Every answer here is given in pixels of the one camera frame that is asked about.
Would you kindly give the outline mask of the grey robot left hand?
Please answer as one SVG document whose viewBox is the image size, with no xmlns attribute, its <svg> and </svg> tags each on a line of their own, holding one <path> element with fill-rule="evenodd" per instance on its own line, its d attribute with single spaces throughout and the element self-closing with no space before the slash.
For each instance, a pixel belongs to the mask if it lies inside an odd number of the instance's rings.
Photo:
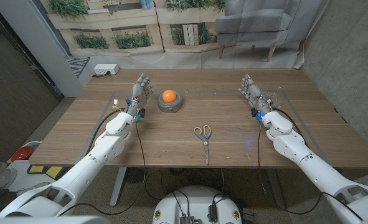
<svg viewBox="0 0 368 224">
<path fill-rule="evenodd" d="M 150 79 L 142 73 L 132 87 L 130 102 L 126 113 L 132 117 L 137 117 L 141 110 L 144 110 L 148 98 L 154 93 Z"/>
</svg>

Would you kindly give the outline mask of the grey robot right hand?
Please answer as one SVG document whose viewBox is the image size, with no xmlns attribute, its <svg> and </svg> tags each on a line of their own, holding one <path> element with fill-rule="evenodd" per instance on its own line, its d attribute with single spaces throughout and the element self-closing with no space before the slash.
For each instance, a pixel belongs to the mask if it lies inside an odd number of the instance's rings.
<svg viewBox="0 0 368 224">
<path fill-rule="evenodd" d="M 247 99 L 251 107 L 252 117 L 258 121 L 261 121 L 266 114 L 272 111 L 271 101 L 263 96 L 262 91 L 254 84 L 249 74 L 242 78 L 242 86 L 238 91 Z"/>
</svg>

